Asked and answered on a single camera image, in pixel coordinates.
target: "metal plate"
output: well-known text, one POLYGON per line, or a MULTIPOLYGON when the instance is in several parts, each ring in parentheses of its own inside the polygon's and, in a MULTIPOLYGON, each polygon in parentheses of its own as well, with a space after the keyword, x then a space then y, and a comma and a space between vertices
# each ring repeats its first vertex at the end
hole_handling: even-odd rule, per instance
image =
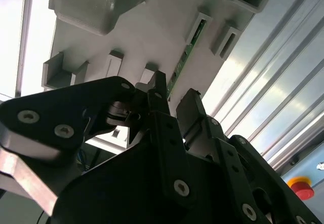
POLYGON ((272 166, 323 116, 323 14, 324 0, 269 0, 203 99, 227 136, 244 136, 272 166))
POLYGON ((180 98, 189 88, 205 93, 223 61, 210 47, 225 20, 235 20, 244 29, 253 13, 224 0, 146 0, 121 15, 114 30, 106 36, 57 21, 52 55, 64 51, 66 70, 78 68, 89 61, 86 81, 102 78, 102 68, 112 49, 124 53, 119 76, 132 84, 140 81, 147 62, 154 62, 167 74, 167 80, 186 46, 186 35, 199 7, 206 7, 213 22, 201 34, 194 51, 182 70, 170 100, 174 113, 180 98))

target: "bolt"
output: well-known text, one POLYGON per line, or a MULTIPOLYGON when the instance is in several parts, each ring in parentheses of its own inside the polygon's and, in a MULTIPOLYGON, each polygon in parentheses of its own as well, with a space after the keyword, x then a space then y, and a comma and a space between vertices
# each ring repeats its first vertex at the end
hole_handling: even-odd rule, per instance
POLYGON ((323 170, 324 170, 324 162, 320 162, 320 163, 316 166, 316 168, 317 168, 318 170, 320 170, 320 171, 323 171, 323 170))
POLYGON ((239 141, 241 142, 241 144, 247 144, 243 138, 239 138, 239 141))
POLYGON ((173 188, 182 197, 187 197, 189 195, 189 186, 180 179, 174 181, 173 188))
POLYGON ((296 219, 297 219, 299 224, 306 224, 305 220, 303 218, 301 218, 300 216, 297 215, 296 219))
POLYGON ((74 135, 73 128, 65 124, 60 124, 56 126, 54 132, 57 136, 65 139, 71 138, 74 135))
POLYGON ((122 83, 121 86, 124 87, 125 89, 129 89, 130 88, 130 86, 127 85, 126 83, 122 83))
POLYGON ((215 125, 218 125, 218 122, 216 121, 216 119, 211 119, 212 123, 215 125))
POLYGON ((24 110, 18 113, 18 120, 25 124, 34 124, 38 122, 39 115, 35 111, 24 110))
POLYGON ((257 214, 255 213, 254 209, 248 205, 248 204, 243 204, 242 205, 242 210, 243 213, 251 220, 255 221, 257 219, 257 214))
POLYGON ((157 92, 155 92, 154 94, 155 94, 157 97, 162 98, 161 94, 159 94, 159 93, 157 93, 157 92))

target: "bright light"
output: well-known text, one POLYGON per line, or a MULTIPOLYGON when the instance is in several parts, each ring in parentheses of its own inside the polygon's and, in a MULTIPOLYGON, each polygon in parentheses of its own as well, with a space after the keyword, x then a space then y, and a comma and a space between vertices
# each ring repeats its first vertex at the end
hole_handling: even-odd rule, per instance
POLYGON ((49 0, 32 0, 22 77, 22 96, 44 91, 43 63, 50 58, 56 24, 56 15, 48 6, 49 0))
POLYGON ((92 145, 94 147, 103 149, 104 151, 112 152, 112 153, 117 154, 117 155, 123 152, 119 148, 113 147, 112 145, 104 144, 102 142, 98 142, 98 141, 96 141, 94 139, 89 139, 88 141, 86 141, 86 143, 90 144, 90 145, 92 145))

